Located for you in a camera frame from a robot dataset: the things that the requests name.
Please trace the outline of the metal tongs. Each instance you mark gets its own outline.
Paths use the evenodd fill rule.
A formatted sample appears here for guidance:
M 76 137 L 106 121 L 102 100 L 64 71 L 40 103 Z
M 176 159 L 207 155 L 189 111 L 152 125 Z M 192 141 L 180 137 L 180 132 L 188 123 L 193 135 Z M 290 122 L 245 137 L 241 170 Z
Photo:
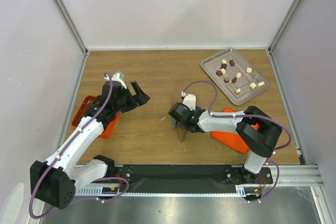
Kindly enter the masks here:
M 182 103 L 182 98 L 180 98 L 178 95 L 173 95 L 173 101 L 174 103 L 176 102 L 181 102 Z M 183 128 L 179 122 L 177 122 L 174 118 L 172 118 L 171 120 L 171 127 L 177 130 L 177 136 L 179 139 L 180 143 L 183 143 L 186 139 L 186 135 L 188 133 L 188 131 Z

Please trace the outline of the dark chocolate cube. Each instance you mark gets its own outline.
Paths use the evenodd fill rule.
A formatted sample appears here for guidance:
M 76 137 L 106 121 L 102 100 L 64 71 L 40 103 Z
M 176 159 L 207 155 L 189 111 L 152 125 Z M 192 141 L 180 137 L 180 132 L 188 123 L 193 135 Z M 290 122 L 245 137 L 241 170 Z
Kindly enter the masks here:
M 234 65 L 235 65 L 235 62 L 234 62 L 234 60 L 232 59 L 232 60 L 230 60 L 229 61 L 229 64 L 233 67 Z

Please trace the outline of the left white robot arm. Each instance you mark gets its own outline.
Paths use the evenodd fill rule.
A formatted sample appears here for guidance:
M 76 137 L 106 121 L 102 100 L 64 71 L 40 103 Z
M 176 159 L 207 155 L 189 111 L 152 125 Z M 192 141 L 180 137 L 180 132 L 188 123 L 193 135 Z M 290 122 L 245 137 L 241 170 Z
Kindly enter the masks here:
M 75 165 L 91 143 L 114 121 L 118 113 L 125 113 L 146 104 L 150 97 L 136 81 L 131 83 L 131 94 L 122 78 L 115 74 L 105 76 L 102 92 L 87 108 L 78 126 L 67 140 L 44 162 L 35 161 L 30 167 L 31 199 L 39 199 L 58 209 L 66 208 L 75 193 L 101 179 L 115 178 L 114 161 L 98 155 L 81 168 Z

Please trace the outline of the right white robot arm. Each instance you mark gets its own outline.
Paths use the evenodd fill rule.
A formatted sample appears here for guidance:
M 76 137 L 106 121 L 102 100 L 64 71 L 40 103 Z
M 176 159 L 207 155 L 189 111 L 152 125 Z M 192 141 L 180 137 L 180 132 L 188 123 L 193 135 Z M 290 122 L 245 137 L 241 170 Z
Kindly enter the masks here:
M 198 106 L 191 109 L 185 104 L 176 103 L 170 108 L 169 115 L 191 133 L 218 131 L 240 136 L 249 148 L 241 169 L 241 177 L 248 183 L 260 178 L 264 163 L 272 156 L 285 129 L 256 106 L 228 113 L 206 111 Z

